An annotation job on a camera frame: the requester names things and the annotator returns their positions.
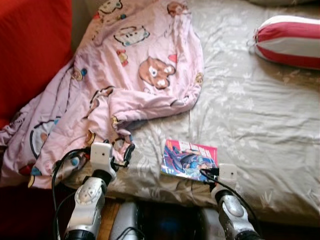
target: gray bed sheet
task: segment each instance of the gray bed sheet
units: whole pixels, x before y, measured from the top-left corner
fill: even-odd
[[[279,65],[253,53],[252,36],[275,15],[319,18],[319,5],[265,8],[243,0],[189,0],[205,75],[195,107],[137,122],[136,149],[108,196],[211,206],[209,186],[160,173],[166,139],[218,148],[238,167],[236,190],[263,221],[319,226],[320,72]],[[90,41],[91,23],[81,42]],[[90,163],[64,183],[77,188]]]

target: comic book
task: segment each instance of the comic book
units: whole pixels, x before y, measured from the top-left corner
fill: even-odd
[[[217,168],[217,148],[185,141],[166,140],[161,173],[196,181],[207,180],[200,169]]]

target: red and white striped pillow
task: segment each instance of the red and white striped pillow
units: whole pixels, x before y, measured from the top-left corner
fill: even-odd
[[[320,20],[279,15],[254,36],[255,53],[272,62],[320,70]]]

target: wooden floor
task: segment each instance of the wooden floor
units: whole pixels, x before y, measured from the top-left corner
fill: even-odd
[[[106,198],[105,201],[97,240],[109,239],[117,212],[123,203],[121,200],[110,198]],[[265,222],[261,222],[261,227],[265,240],[315,240],[320,236],[320,228],[285,226]]]

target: pink blanket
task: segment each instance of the pink blanket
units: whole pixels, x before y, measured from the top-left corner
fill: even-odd
[[[191,109],[203,81],[201,43],[184,1],[109,0],[95,18],[93,41],[0,131],[0,187],[29,181],[51,188],[56,161],[68,151],[109,140],[118,161],[134,136],[132,121]],[[67,159],[58,180],[87,156]]]

